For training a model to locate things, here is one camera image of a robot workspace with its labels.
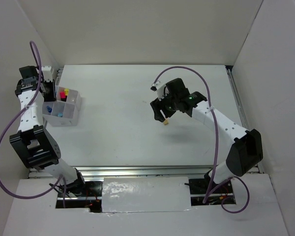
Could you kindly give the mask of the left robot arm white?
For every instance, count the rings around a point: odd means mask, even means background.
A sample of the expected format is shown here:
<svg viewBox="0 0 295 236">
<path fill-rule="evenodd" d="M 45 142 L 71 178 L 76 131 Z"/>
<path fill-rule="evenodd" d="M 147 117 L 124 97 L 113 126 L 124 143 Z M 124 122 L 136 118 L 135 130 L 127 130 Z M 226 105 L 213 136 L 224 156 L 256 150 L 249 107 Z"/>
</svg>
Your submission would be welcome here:
<svg viewBox="0 0 295 236">
<path fill-rule="evenodd" d="M 22 114 L 17 133 L 9 137 L 10 144 L 26 168 L 60 178 L 60 188 L 65 194 L 84 195 L 87 183 L 83 176 L 61 158 L 60 147 L 44 126 L 46 105 L 54 106 L 57 100 L 54 80 L 44 80 L 37 66 L 21 67 L 19 71 L 22 78 L 15 94 Z"/>
</svg>

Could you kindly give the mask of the blue cap spray bottle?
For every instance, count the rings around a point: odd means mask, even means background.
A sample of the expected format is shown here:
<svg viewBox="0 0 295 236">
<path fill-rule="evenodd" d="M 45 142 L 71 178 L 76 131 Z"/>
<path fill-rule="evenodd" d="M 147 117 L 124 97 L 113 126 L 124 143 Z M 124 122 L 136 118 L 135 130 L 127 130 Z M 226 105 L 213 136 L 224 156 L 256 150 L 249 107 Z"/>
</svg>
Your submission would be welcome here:
<svg viewBox="0 0 295 236">
<path fill-rule="evenodd" d="M 47 113 L 50 115 L 52 113 L 52 107 L 46 106 Z"/>
</svg>

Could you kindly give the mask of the pink black highlighter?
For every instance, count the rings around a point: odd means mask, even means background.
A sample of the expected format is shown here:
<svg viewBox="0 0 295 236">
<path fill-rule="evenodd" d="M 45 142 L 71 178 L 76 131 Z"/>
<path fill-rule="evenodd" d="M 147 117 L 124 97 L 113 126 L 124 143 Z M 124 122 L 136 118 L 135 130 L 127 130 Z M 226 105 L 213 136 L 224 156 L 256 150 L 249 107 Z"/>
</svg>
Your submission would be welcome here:
<svg viewBox="0 0 295 236">
<path fill-rule="evenodd" d="M 59 96 L 60 96 L 60 100 L 61 101 L 63 101 L 63 102 L 65 102 L 66 101 L 66 95 L 65 95 L 65 92 L 64 91 L 61 91 L 60 93 L 59 93 Z"/>
</svg>

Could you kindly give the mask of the yellow black highlighter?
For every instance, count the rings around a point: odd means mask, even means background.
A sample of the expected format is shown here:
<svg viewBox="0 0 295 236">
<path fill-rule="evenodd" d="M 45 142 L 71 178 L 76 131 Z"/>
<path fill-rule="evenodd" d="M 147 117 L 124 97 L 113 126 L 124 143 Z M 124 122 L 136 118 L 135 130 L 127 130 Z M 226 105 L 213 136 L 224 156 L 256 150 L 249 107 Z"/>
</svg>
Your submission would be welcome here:
<svg viewBox="0 0 295 236">
<path fill-rule="evenodd" d="M 68 96 L 68 93 L 69 93 L 69 89 L 64 89 L 65 96 Z"/>
</svg>

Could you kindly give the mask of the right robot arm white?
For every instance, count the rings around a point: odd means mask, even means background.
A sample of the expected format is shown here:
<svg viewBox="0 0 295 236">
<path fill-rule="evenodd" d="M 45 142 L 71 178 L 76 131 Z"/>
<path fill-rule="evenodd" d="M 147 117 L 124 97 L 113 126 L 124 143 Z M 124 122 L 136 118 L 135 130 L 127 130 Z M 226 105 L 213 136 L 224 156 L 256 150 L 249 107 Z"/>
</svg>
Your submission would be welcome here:
<svg viewBox="0 0 295 236">
<path fill-rule="evenodd" d="M 241 177 L 263 159 L 261 134 L 256 129 L 248 130 L 226 117 L 209 105 L 200 92 L 190 93 L 181 78 L 167 83 L 156 82 L 151 90 L 157 98 L 151 102 L 154 119 L 165 122 L 175 112 L 180 111 L 199 121 L 211 131 L 218 131 L 218 137 L 230 148 L 226 160 L 215 170 L 207 173 L 205 188 L 210 193 L 217 192 L 222 181 L 230 177 Z"/>
</svg>

